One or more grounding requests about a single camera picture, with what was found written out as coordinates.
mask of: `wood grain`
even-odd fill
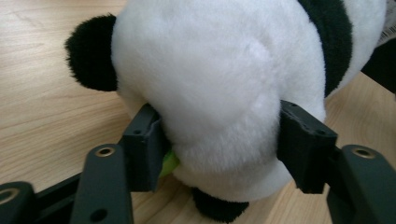
[[[116,93],[81,88],[65,62],[64,41],[91,17],[117,15],[125,1],[0,1],[0,184],[31,182],[36,191],[81,171],[93,147],[116,143],[130,119]],[[361,144],[396,167],[394,95],[359,75],[327,100],[338,145]],[[214,223],[194,208],[172,176],[155,193],[134,193],[140,223]],[[235,223],[331,223],[325,195],[289,183],[252,203]]]

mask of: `black paw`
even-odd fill
[[[247,208],[248,203],[230,203],[214,198],[199,189],[192,189],[192,198],[198,210],[218,222],[233,222]]]

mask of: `panda plush toy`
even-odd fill
[[[325,119],[324,99],[369,60],[386,0],[130,0],[66,41],[76,80],[146,103],[197,208],[231,222],[290,181],[276,158],[280,101]]]

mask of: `plush ear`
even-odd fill
[[[84,21],[65,42],[73,77],[86,88],[117,90],[117,76],[111,62],[115,22],[116,17],[110,14]]]

